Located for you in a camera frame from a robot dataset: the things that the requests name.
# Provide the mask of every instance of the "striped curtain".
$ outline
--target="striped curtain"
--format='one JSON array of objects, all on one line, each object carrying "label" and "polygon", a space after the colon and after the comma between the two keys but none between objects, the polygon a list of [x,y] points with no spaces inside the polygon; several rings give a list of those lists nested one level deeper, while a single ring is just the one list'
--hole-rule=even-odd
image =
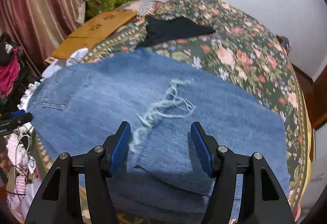
[{"label": "striped curtain", "polygon": [[37,74],[44,60],[84,23],[83,0],[0,0],[0,31],[11,35]]}]

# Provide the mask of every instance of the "frayed white thread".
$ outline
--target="frayed white thread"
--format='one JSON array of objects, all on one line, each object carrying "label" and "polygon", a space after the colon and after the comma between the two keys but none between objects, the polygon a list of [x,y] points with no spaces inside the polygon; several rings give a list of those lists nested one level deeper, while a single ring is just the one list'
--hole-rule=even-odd
[{"label": "frayed white thread", "polygon": [[[179,97],[178,89],[177,89],[178,85],[187,86],[192,83],[194,83],[193,79],[190,80],[173,79],[170,83],[169,88],[165,92],[163,99],[158,102],[152,103],[148,108],[147,112],[143,116],[137,115],[140,118],[143,127],[136,129],[135,132],[133,133],[133,140],[130,143],[130,150],[132,152],[136,153],[135,146],[137,146],[140,143],[141,135],[148,133],[149,130],[153,128],[155,121],[157,121],[160,117],[171,118],[171,119],[186,118],[194,112],[196,107],[189,100]],[[181,115],[173,115],[173,114],[165,114],[161,112],[171,107],[177,107],[181,110],[186,110],[187,113]]]}]

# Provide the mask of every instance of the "green bag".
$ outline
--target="green bag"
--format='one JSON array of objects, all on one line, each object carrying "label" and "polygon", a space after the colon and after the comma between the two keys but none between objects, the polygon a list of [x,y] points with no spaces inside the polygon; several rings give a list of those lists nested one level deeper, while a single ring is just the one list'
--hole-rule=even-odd
[{"label": "green bag", "polygon": [[86,16],[94,17],[104,11],[113,11],[129,0],[84,0],[87,3]]}]

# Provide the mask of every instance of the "brown cardboard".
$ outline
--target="brown cardboard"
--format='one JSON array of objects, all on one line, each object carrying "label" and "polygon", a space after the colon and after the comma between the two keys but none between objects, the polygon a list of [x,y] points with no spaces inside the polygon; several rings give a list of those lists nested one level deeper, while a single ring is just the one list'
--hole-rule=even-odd
[{"label": "brown cardboard", "polygon": [[67,60],[78,49],[86,47],[91,50],[94,45],[110,36],[122,25],[127,24],[136,15],[137,13],[133,11],[112,11],[98,14],[70,34],[51,53],[51,56],[56,59]]}]

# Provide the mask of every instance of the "floral bedsheet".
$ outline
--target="floral bedsheet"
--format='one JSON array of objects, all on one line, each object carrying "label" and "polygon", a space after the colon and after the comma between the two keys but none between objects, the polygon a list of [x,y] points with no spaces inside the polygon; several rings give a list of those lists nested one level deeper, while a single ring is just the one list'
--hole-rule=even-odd
[{"label": "floral bedsheet", "polygon": [[[152,16],[164,20],[183,16],[197,24],[210,25],[216,33],[171,40],[149,47],[149,50],[230,81],[281,116],[285,124],[287,167],[290,174],[289,203],[295,212],[307,174],[307,120],[298,80],[276,37],[253,17],[219,0],[169,0],[159,4]],[[97,44],[82,63],[97,62],[117,53],[133,51],[145,36],[146,22],[131,24]],[[52,161],[45,150],[40,149],[39,152],[40,162],[47,171]],[[84,221],[87,223],[89,220],[85,202],[82,202],[83,207],[86,214]],[[118,212],[118,216],[124,223],[143,222],[126,213]]]}]

